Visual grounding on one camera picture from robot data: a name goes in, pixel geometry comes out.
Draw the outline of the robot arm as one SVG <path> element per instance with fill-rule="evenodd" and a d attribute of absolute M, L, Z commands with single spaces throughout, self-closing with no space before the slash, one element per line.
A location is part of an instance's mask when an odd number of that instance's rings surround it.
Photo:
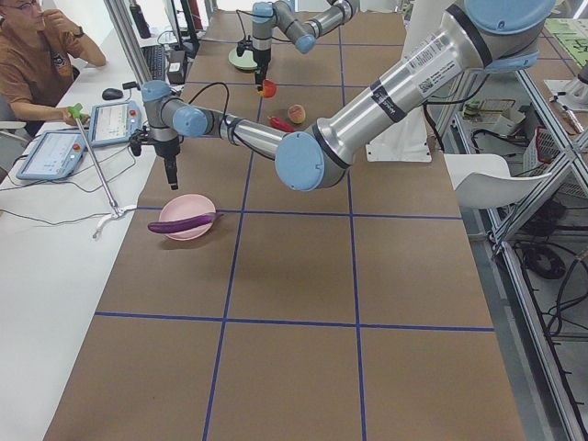
<path fill-rule="evenodd" d="M 253 4 L 248 13 L 251 32 L 237 43 L 237 55 L 246 51 L 253 55 L 254 82 L 259 94 L 264 90 L 267 70 L 271 62 L 274 29 L 278 28 L 286 40 L 302 54 L 308 53 L 320 37 L 349 22 L 359 11 L 360 2 L 353 0 L 329 1 L 330 7 L 306 21 L 295 15 L 293 1 L 261 1 Z"/>
<path fill-rule="evenodd" d="M 226 111 L 196 107 L 166 82 L 141 85 L 149 141 L 177 184 L 175 158 L 182 138 L 212 136 L 241 145 L 275 163 L 282 183 L 298 191 L 336 185 L 356 152 L 432 94 L 468 70 L 513 71 L 533 65 L 537 38 L 553 9 L 550 1 L 457 1 L 435 31 L 329 118 L 287 133 Z"/>

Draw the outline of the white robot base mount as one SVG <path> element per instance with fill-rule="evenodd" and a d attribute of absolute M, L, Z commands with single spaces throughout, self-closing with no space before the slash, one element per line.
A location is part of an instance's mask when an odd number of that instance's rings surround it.
<path fill-rule="evenodd" d="M 408 22 L 402 58 L 406 58 L 428 34 L 435 20 L 426 12 L 434 1 L 417 0 L 413 2 L 411 18 Z M 419 107 L 407 114 L 401 122 L 392 125 L 377 138 L 366 145 L 369 162 L 430 163 L 432 161 L 428 146 L 428 132 L 423 110 Z"/>

